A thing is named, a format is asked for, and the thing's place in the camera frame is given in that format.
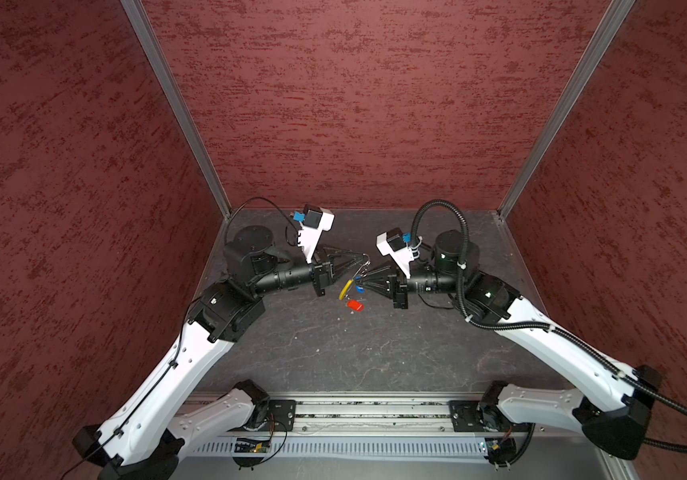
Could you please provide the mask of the silver keyring with keys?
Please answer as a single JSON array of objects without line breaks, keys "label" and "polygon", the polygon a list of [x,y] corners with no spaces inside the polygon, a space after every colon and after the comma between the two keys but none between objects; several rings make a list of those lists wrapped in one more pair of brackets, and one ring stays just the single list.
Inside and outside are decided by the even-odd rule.
[{"label": "silver keyring with keys", "polygon": [[[363,272],[361,272],[361,274],[367,272],[368,269],[369,269],[369,267],[367,269],[363,270]],[[359,283],[359,278],[361,277],[361,274],[359,274],[359,276],[357,276],[357,278],[351,278],[351,279],[355,280],[355,283],[353,284],[353,286],[351,286],[351,289],[349,290],[349,292],[347,292],[347,297],[345,298],[345,300],[343,300],[343,301],[340,300],[343,303],[345,303],[345,306],[347,306],[347,302],[349,300],[357,300],[357,301],[361,302],[361,300],[359,300],[359,296],[361,296],[361,294],[363,294],[363,293],[359,293],[359,292],[357,292],[357,290],[355,290],[355,286],[359,286],[357,284]]]}]

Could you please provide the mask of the yellow capped key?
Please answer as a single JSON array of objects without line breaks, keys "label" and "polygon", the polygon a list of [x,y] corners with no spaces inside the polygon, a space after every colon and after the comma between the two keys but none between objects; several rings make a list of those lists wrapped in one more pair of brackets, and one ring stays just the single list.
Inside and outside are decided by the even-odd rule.
[{"label": "yellow capped key", "polygon": [[345,298],[347,297],[347,292],[349,292],[349,290],[351,289],[351,286],[353,286],[354,283],[355,283],[355,280],[350,279],[350,280],[345,284],[345,286],[343,286],[343,289],[342,289],[342,291],[340,292],[340,295],[339,295],[339,300],[342,300],[342,301],[345,300]]}]

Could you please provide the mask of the red capped key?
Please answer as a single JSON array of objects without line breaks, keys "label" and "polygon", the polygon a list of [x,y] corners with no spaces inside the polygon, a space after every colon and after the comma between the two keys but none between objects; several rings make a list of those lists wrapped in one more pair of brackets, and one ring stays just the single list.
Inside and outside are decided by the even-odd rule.
[{"label": "red capped key", "polygon": [[347,302],[347,307],[353,311],[362,312],[365,310],[365,305],[357,300],[349,300]]}]

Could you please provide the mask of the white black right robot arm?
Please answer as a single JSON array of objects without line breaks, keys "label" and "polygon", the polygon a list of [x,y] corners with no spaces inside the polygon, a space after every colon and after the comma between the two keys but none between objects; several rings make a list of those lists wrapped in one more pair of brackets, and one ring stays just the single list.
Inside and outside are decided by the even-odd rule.
[{"label": "white black right robot arm", "polygon": [[409,305],[409,294],[451,294],[457,285],[459,254],[467,251],[465,304],[471,321],[525,348],[565,380],[569,389],[543,390],[497,381],[479,402],[479,423],[496,430],[535,423],[583,434],[599,449],[634,460],[643,446],[663,378],[657,370],[631,367],[571,337],[519,290],[479,270],[479,247],[461,232],[443,232],[427,261],[409,247],[409,235],[395,228],[377,236],[387,263],[365,274],[359,286]]}]

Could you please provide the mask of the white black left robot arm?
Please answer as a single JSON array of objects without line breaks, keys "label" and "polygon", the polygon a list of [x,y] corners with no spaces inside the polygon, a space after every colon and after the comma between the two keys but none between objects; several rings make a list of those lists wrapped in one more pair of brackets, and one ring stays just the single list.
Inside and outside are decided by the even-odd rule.
[{"label": "white black left robot arm", "polygon": [[324,296],[367,255],[319,244],[321,230],[303,227],[293,255],[273,231],[253,225],[224,246],[225,277],[188,308],[171,349],[131,398],[101,425],[82,428],[73,444],[102,479],[168,479],[213,436],[245,429],[274,431],[271,397],[252,380],[189,414],[179,411],[208,373],[266,311],[267,294],[311,285]]}]

